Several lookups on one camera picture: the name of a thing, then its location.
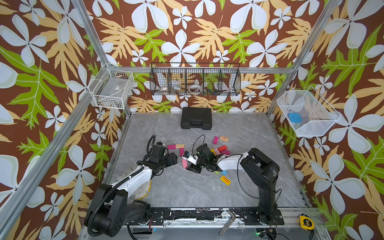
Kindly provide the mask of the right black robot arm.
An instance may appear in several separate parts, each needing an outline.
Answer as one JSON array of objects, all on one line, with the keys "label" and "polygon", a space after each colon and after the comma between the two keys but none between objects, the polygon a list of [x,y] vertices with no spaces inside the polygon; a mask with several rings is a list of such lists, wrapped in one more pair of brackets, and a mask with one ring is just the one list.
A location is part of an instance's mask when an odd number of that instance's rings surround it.
[{"label": "right black robot arm", "polygon": [[189,163],[187,169],[194,173],[201,173],[203,168],[210,172],[223,172],[235,170],[244,171],[252,182],[258,187],[258,213],[260,222],[271,224],[277,220],[278,206],[276,200],[276,184],[279,178],[279,165],[257,148],[252,148],[242,154],[215,154],[203,144],[197,148],[194,155],[188,151],[184,152],[183,159]]}]

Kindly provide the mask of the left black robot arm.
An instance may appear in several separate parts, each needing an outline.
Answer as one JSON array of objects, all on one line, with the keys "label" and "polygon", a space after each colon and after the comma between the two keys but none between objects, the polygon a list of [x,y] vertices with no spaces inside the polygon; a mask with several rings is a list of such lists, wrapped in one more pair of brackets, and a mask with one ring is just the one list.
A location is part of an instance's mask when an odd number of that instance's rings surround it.
[{"label": "left black robot arm", "polygon": [[111,185],[100,185],[85,218],[88,235],[114,237],[122,226],[132,222],[146,224],[151,219],[151,205],[143,201],[129,203],[129,197],[164,168],[177,163],[176,154],[169,153],[168,148],[158,142],[147,147],[143,160],[137,162],[137,168],[128,176]]}]

